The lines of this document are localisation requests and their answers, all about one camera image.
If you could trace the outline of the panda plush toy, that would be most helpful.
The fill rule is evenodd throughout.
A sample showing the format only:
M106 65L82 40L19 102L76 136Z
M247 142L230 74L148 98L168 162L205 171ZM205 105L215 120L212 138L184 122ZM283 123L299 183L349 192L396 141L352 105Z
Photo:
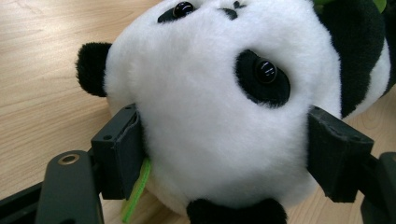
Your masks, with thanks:
M135 105L148 190L191 224L286 224L316 185L308 112L338 119L396 85L396 0L162 0L112 43L88 43L78 82Z

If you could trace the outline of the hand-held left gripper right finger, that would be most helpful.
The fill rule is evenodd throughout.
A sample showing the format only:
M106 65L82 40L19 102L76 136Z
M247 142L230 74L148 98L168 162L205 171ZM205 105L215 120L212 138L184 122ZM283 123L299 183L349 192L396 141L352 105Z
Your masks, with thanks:
M333 202L353 203L374 141L317 106L308 113L308 137L309 173Z

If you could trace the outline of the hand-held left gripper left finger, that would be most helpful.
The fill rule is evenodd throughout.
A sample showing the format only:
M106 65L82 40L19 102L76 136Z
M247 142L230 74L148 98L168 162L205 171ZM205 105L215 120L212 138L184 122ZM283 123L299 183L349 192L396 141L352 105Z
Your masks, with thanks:
M128 199L146 153L139 113L135 105L122 108L91 140L100 167L105 200Z

